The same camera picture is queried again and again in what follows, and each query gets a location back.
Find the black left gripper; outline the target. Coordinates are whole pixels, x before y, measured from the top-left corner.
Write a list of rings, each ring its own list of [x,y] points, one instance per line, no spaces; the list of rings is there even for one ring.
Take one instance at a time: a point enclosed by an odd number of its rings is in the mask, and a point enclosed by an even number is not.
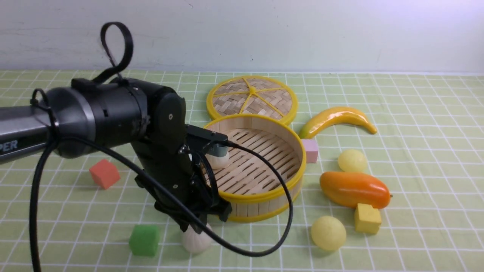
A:
[[[206,155],[190,150],[187,144],[187,131],[175,141],[144,137],[133,141],[133,147],[143,170],[157,184],[166,188],[178,201],[183,203],[202,223],[207,224],[208,215],[216,215],[223,222],[232,213],[232,205],[221,198],[215,177],[207,177],[211,167]],[[180,230],[196,234],[204,232],[198,224],[178,221]]]

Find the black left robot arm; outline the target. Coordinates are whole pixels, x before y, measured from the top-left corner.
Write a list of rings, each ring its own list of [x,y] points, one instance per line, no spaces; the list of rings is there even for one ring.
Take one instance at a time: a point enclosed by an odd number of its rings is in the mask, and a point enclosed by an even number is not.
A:
[[[170,87],[138,79],[101,84],[73,79],[69,87],[37,88],[29,105],[1,108],[1,163],[44,151],[78,158],[130,144],[140,160],[135,182],[182,231],[208,215],[228,220],[206,154],[227,154],[225,134],[185,123],[186,102]]]

